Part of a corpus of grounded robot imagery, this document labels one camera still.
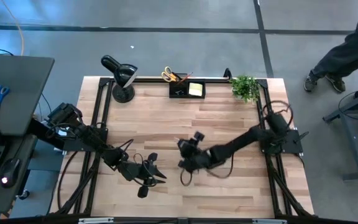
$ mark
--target green plant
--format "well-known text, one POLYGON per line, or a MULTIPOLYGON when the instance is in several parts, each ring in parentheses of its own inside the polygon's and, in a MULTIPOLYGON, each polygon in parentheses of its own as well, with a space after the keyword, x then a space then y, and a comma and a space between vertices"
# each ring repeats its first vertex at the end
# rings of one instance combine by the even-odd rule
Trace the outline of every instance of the green plant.
POLYGON ((231 80, 234 96, 240 96, 246 103, 248 100, 258 100, 259 84, 256 79, 240 75, 231 80))

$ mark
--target sticky note pad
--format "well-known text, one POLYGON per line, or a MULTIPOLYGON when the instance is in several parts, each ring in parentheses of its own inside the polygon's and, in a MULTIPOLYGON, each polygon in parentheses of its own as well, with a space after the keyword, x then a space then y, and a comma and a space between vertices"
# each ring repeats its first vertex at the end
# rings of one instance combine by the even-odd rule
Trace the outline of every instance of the sticky note pad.
POLYGON ((203 86, 198 83, 189 84, 189 94, 193 96, 202 96, 203 95, 203 86))

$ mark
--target wooden table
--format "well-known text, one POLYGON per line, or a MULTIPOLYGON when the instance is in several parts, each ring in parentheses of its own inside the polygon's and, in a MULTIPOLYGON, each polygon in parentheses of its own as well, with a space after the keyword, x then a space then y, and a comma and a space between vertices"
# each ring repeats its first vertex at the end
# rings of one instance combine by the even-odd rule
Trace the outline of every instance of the wooden table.
MULTIPOLYGON (((90 124, 100 77, 84 77, 77 107, 83 120, 90 124)), ((268 80, 271 100, 288 101, 284 81, 268 80)), ((155 162, 168 179, 166 184, 150 188, 146 198, 138 198, 139 185, 126 181, 120 173, 100 163, 92 216, 111 217, 203 217, 268 218, 273 217, 272 199, 265 164, 259 144, 251 144, 235 153, 234 170, 227 179, 211 177, 201 170, 195 173, 189 187, 180 183, 181 159, 175 138, 188 139, 196 131, 205 134, 202 149, 226 143, 246 132, 259 120, 256 103, 235 99, 229 84, 207 84, 206 98, 169 99, 168 85, 135 83, 136 96, 128 103, 111 100, 108 144, 118 146, 133 138, 127 152, 130 158, 140 153, 146 158, 158 153, 155 162)), ((62 169, 69 158, 63 161, 62 169)), ((84 153, 73 159, 62 183, 62 203, 72 194, 80 179, 84 153)), ((283 154, 288 188, 302 206, 313 213, 305 171, 300 159, 283 154)), ((227 174, 230 160, 214 171, 227 174)), ((87 189, 83 197, 83 206, 87 189)), ((284 211, 282 193, 278 190, 280 208, 284 211)), ((57 210, 56 192, 51 212, 57 210)))

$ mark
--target shoe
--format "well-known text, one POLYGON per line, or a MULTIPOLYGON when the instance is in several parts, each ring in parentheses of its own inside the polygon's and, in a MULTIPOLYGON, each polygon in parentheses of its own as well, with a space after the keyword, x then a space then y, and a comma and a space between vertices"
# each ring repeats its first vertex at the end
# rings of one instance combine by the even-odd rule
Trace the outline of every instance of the shoe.
POLYGON ((303 88, 307 92, 312 92, 317 86, 317 80, 311 78, 309 75, 307 76, 305 82, 303 83, 303 88))
POLYGON ((326 78, 339 93, 346 91, 345 83, 342 81, 342 78, 333 77, 331 74, 326 75, 326 78))

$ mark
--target desk lamp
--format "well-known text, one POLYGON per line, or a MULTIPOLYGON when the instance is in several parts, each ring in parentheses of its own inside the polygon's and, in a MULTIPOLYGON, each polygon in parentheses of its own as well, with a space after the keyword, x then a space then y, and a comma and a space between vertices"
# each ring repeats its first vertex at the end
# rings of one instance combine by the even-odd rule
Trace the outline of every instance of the desk lamp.
POLYGON ((137 67, 129 64, 120 64, 109 55, 101 59, 102 65, 114 74, 116 85, 112 88, 112 97, 117 102, 127 103, 135 96, 135 89, 131 83, 136 78, 137 67))

